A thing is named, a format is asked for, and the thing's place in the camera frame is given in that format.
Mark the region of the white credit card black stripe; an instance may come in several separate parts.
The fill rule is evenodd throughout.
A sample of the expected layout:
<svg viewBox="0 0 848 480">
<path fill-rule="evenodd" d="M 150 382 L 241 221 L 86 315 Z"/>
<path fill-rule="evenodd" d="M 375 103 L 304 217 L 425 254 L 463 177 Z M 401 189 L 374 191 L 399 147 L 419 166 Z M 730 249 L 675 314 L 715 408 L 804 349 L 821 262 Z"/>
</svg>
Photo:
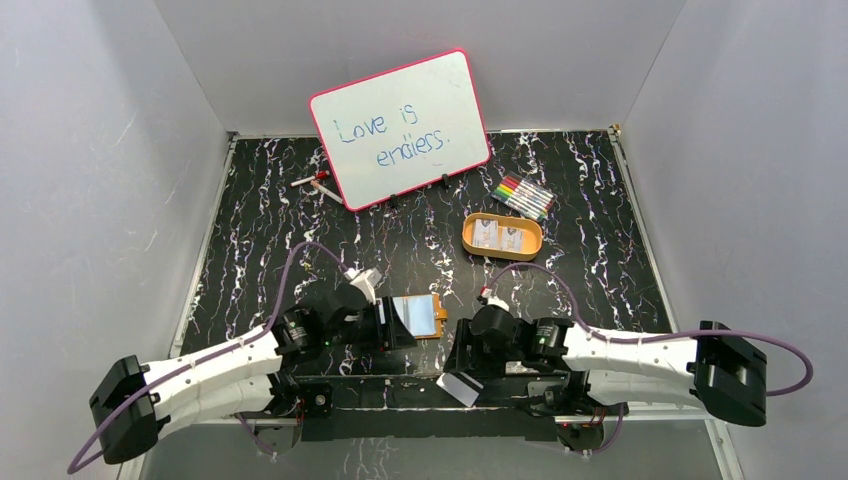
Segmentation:
<svg viewBox="0 0 848 480">
<path fill-rule="evenodd" d="M 465 372 L 443 373 L 436 384 L 467 408 L 474 406 L 484 389 L 482 383 Z"/>
</svg>

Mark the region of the orange leather card holder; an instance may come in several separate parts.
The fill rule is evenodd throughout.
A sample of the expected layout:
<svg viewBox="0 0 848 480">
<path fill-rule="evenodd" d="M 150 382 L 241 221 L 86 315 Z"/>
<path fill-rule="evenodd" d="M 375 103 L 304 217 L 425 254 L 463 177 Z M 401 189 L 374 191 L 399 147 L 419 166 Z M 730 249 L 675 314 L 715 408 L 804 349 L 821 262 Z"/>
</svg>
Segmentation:
<svg viewBox="0 0 848 480">
<path fill-rule="evenodd" d="M 448 319 L 438 294 L 393 297 L 392 305 L 407 331 L 417 340 L 439 339 Z"/>
</svg>

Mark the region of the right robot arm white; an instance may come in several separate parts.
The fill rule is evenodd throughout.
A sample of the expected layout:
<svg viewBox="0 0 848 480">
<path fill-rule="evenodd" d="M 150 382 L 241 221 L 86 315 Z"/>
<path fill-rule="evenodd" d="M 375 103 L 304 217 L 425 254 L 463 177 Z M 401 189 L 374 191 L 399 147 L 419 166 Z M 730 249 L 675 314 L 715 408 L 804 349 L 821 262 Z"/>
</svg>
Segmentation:
<svg viewBox="0 0 848 480">
<path fill-rule="evenodd" d="M 588 331 L 568 318 L 524 320 L 486 305 L 458 323 L 445 378 L 471 388 L 503 378 L 510 363 L 541 374 L 519 408 L 535 416 L 599 415 L 629 404 L 692 407 L 740 426 L 765 425 L 767 357 L 719 322 L 693 336 Z"/>
</svg>

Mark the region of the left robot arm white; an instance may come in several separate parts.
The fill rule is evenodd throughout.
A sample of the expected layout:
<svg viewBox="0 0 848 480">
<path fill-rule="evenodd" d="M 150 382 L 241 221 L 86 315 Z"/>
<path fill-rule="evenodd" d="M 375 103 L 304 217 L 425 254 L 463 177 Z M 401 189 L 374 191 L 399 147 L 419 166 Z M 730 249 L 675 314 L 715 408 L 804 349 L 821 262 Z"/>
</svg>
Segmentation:
<svg viewBox="0 0 848 480">
<path fill-rule="evenodd" d="M 180 429 L 213 418 L 263 412 L 287 416 L 305 400 L 287 375 L 334 344 L 387 351 L 416 344 L 409 297 L 376 298 L 342 284 L 280 311 L 266 325 L 193 354 L 116 361 L 89 400 L 100 459 L 121 464 Z"/>
</svg>

